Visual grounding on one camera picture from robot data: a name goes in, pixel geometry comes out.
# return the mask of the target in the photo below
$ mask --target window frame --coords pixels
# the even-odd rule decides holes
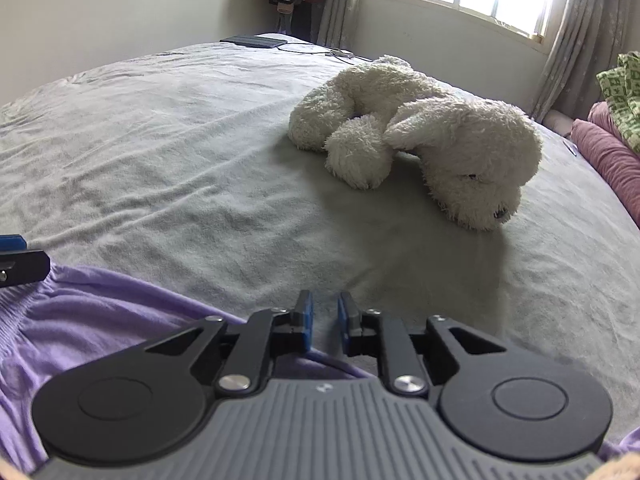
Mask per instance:
[[[508,25],[507,23],[500,22],[496,20],[493,16],[489,16],[487,14],[483,14],[482,12],[477,12],[473,9],[469,9],[467,7],[460,6],[460,0],[454,0],[452,2],[445,2],[443,0],[399,0],[402,2],[408,2],[411,4],[417,4],[422,6],[440,6],[445,7],[446,9],[452,10],[458,15],[465,16],[467,19],[472,20],[476,23],[482,23],[483,25],[495,30],[496,32],[500,32],[501,34],[513,38],[515,40],[524,43],[531,48],[542,52],[544,54],[549,54],[551,51],[551,46],[553,45],[554,38],[558,33],[560,22],[562,20],[562,13],[564,11],[564,4],[566,0],[553,0],[551,2],[550,9],[546,16],[542,16],[541,19],[544,22],[546,20],[546,25],[542,25],[543,34],[537,35],[529,35],[523,30],[519,30],[516,27]]]

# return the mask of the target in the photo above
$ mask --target black tablet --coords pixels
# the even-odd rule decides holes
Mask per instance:
[[[235,43],[236,45],[250,46],[253,48],[274,48],[287,44],[286,40],[274,40],[273,38],[263,38],[261,36],[231,36],[220,40],[223,43]]]

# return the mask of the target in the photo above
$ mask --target plush dog's head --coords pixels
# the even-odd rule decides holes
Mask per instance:
[[[431,194],[450,218],[479,230],[506,222],[542,157],[535,126],[501,101],[457,96],[407,103],[385,142],[422,159]]]

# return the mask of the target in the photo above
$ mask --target gray ribbed panel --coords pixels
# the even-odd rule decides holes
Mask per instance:
[[[598,465],[594,456],[553,466],[489,457],[451,434],[426,402],[393,396],[376,379],[272,380],[257,397],[223,402],[195,439],[155,462],[91,469],[55,459],[35,478],[582,480]]]

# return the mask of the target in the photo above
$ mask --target pink pillow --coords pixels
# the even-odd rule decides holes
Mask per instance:
[[[603,130],[615,135],[617,138],[622,140],[622,135],[620,135],[618,127],[615,125],[613,119],[611,118],[609,105],[607,105],[606,102],[602,101],[594,104],[591,107],[591,111],[589,112],[589,117],[587,117],[587,120],[590,123],[597,124]]]
[[[574,121],[571,138],[640,227],[640,158],[597,124],[580,119]]]

